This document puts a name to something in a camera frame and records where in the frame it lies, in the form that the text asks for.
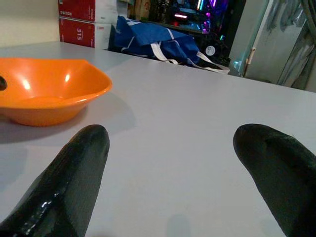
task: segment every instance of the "plastic bowl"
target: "plastic bowl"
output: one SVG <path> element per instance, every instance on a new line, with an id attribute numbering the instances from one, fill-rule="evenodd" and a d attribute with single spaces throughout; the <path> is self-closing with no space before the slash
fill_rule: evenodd
<path id="1" fill-rule="evenodd" d="M 85 60 L 0 59 L 0 114 L 29 126 L 72 119 L 112 81 Z"/>

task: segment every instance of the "white table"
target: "white table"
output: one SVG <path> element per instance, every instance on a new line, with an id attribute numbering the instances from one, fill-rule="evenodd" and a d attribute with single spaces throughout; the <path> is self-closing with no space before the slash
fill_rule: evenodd
<path id="1" fill-rule="evenodd" d="M 113 80 L 75 119 L 0 119 L 0 220 L 82 127 L 105 126 L 110 154 L 87 237 L 283 237 L 233 149 L 261 123 L 316 152 L 316 94 L 66 43 L 0 57 L 84 58 Z"/>

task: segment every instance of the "black object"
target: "black object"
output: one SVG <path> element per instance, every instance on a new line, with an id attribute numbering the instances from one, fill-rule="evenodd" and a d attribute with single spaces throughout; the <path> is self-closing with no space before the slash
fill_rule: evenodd
<path id="1" fill-rule="evenodd" d="M 260 124 L 239 127 L 234 148 L 286 236 L 316 236 L 314 154 L 294 137 Z"/>
<path id="2" fill-rule="evenodd" d="M 0 237 L 84 237 L 109 147 L 103 126 L 80 130 L 0 224 Z"/>
<path id="3" fill-rule="evenodd" d="M 3 77 L 0 76 L 0 91 L 5 90 L 7 87 L 6 81 Z"/>

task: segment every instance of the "blue bag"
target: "blue bag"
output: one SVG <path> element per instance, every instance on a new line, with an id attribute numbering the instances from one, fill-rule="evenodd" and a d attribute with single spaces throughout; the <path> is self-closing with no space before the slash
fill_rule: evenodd
<path id="1" fill-rule="evenodd" d="M 203 67 L 214 72 L 227 74 L 229 69 L 215 64 L 202 54 L 193 37 L 170 30 L 166 27 L 142 23 L 118 16 L 114 44 L 121 52 L 136 56 L 155 58 L 161 61 L 199 67 L 197 63 L 204 60 L 220 69 Z"/>

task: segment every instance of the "red box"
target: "red box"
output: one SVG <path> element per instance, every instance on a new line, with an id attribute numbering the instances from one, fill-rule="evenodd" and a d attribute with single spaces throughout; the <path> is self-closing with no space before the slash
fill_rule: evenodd
<path id="1" fill-rule="evenodd" d="M 127 15 L 127 3 L 117 0 L 59 0 L 59 15 L 83 21 L 116 24 Z"/>
<path id="2" fill-rule="evenodd" d="M 110 24 L 59 18 L 59 36 L 61 42 L 74 43 L 97 49 L 107 49 L 109 47 L 110 31 Z"/>

